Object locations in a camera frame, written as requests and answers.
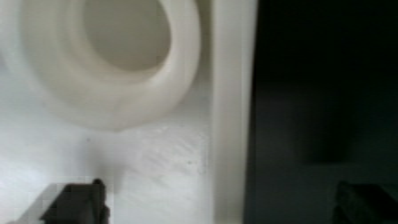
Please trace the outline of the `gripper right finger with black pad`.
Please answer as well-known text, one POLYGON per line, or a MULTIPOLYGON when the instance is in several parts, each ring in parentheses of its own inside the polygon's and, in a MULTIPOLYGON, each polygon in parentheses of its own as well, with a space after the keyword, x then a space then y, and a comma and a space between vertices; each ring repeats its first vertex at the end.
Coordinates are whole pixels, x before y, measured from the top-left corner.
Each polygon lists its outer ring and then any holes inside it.
POLYGON ((337 183, 334 224, 398 224, 398 184, 337 183))

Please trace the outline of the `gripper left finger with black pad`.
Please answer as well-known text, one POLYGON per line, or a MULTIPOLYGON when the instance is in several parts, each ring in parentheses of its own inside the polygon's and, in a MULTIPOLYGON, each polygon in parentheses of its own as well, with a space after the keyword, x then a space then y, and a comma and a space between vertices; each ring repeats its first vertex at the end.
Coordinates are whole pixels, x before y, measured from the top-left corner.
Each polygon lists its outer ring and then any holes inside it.
POLYGON ((110 224, 106 186, 99 179, 64 186, 39 220, 44 224, 110 224))

